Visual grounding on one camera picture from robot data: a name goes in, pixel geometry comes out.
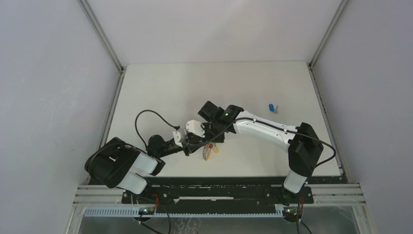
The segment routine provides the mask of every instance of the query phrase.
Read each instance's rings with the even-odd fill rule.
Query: white table
[[[204,121],[197,115],[206,101],[224,109],[234,104],[283,124],[313,126],[320,139],[330,143],[307,65],[289,62],[220,62],[132,64],[127,67],[111,123],[108,140],[119,137],[144,149],[134,129],[136,115],[144,109],[160,113],[173,125],[188,120]],[[278,113],[268,105],[278,107]],[[152,113],[139,117],[138,129],[145,141],[155,134],[165,140],[173,129]],[[288,155],[268,142],[228,133],[219,153],[208,161],[202,149],[162,158],[166,165],[158,176],[286,176]],[[332,155],[324,147],[320,161]],[[339,176],[336,160],[320,166],[314,176]]]

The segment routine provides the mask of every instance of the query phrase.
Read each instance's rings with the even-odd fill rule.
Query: robotic arm
[[[190,120],[184,129],[174,131],[168,141],[160,135],[151,136],[147,153],[115,137],[88,159],[85,169],[109,188],[120,187],[140,194],[147,183],[137,174],[139,170],[155,176],[165,165],[162,157],[180,151],[189,156],[208,143],[223,143],[225,133],[231,132],[255,136],[287,152],[290,171],[283,187],[288,193],[297,194],[312,175],[323,151],[313,128],[306,123],[299,127],[287,126],[257,117],[235,105],[224,110],[210,101],[198,114],[206,122]]]

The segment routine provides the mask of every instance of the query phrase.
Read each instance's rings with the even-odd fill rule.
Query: gray floor
[[[297,233],[296,224],[282,218],[172,218],[171,234],[285,234]],[[351,207],[304,209],[302,219],[314,234],[357,234]],[[154,218],[146,222],[161,233],[168,233],[168,219]],[[85,217],[81,234],[152,234],[132,217]],[[301,234],[308,234],[303,226]]]

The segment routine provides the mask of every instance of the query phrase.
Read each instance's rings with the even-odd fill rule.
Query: white panel
[[[411,0],[350,1],[316,67],[348,173],[379,234],[412,233],[412,12]]]
[[[117,74],[76,0],[0,1],[0,233],[63,233]]]
[[[228,62],[129,65],[114,113],[109,139],[119,137],[144,148],[134,129],[136,115],[144,109],[158,111],[173,125],[197,115],[206,101],[226,108],[235,104],[251,113],[287,125],[311,124],[320,139],[329,142],[319,103],[305,62]],[[278,105],[278,114],[268,104]],[[174,129],[156,115],[140,116],[143,138],[159,134],[172,138]],[[219,153],[208,161],[202,150],[186,157],[180,152],[164,157],[159,176],[286,176],[287,153],[251,136],[227,134]],[[332,155],[325,147],[322,159]],[[337,162],[316,169],[315,175],[339,175]]]
[[[90,0],[123,65],[310,61],[340,0]]]

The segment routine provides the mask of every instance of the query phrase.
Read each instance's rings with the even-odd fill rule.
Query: blue object
[[[271,112],[274,112],[274,111],[275,111],[273,104],[269,104],[268,106],[269,106]]]

